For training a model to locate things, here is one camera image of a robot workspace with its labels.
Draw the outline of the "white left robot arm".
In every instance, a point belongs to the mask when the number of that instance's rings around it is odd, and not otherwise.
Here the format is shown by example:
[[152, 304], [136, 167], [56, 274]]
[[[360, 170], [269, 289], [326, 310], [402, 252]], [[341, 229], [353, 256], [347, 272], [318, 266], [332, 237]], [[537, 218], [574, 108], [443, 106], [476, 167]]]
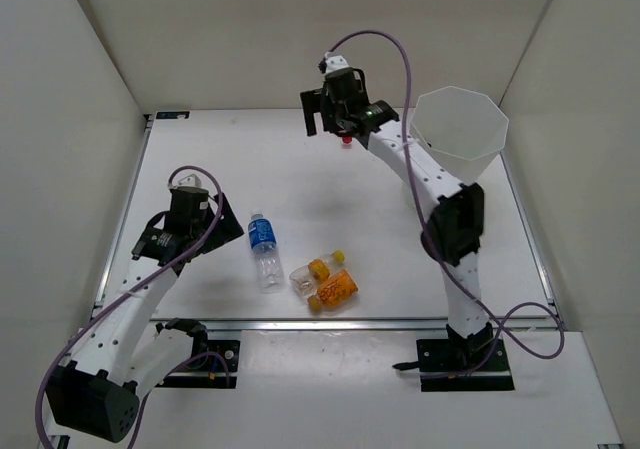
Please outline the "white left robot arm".
[[150, 319], [185, 266], [240, 238], [244, 231], [224, 194], [176, 186], [170, 207], [146, 224], [118, 294], [52, 372], [46, 396], [55, 422], [111, 443], [137, 429], [142, 402], [175, 368], [208, 363], [206, 327], [195, 319]]

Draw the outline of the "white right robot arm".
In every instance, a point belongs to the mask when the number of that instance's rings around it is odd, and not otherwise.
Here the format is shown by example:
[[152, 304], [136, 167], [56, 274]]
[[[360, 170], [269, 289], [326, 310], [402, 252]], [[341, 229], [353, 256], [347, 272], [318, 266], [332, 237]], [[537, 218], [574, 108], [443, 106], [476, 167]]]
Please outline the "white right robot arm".
[[484, 191], [440, 167], [408, 134], [406, 113], [370, 101], [362, 70], [320, 66], [320, 88], [301, 93], [306, 132], [353, 138], [398, 175], [414, 197], [420, 239], [442, 271], [448, 303], [447, 340], [439, 350], [448, 377], [469, 374], [487, 357], [494, 337], [478, 275], [484, 231]]

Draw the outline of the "blue label water bottle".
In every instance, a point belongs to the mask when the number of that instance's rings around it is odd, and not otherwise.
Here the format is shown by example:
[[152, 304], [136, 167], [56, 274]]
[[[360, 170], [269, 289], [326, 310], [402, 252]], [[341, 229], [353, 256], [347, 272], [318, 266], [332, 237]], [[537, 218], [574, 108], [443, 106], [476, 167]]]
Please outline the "blue label water bottle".
[[251, 212], [248, 237], [261, 287], [265, 291], [276, 290], [283, 284], [284, 271], [275, 231], [261, 210]]

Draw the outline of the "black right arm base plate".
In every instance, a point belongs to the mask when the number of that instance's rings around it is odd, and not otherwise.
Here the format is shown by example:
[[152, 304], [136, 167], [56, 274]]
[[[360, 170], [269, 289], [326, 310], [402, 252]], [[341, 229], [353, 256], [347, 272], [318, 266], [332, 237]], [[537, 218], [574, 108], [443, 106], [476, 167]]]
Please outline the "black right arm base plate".
[[416, 341], [417, 360], [393, 365], [397, 371], [418, 370], [422, 392], [513, 391], [511, 368], [503, 340], [482, 349], [465, 365], [448, 339]]

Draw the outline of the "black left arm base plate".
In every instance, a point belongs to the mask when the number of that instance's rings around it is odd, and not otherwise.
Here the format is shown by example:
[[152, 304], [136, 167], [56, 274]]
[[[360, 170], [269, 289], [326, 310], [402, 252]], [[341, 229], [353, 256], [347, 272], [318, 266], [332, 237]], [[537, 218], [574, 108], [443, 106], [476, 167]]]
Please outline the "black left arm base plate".
[[158, 335], [168, 330], [185, 333], [192, 339], [191, 356], [197, 359], [183, 364], [167, 375], [160, 386], [191, 389], [235, 389], [238, 380], [241, 341], [218, 338], [207, 327], [193, 319], [174, 318], [156, 323]]

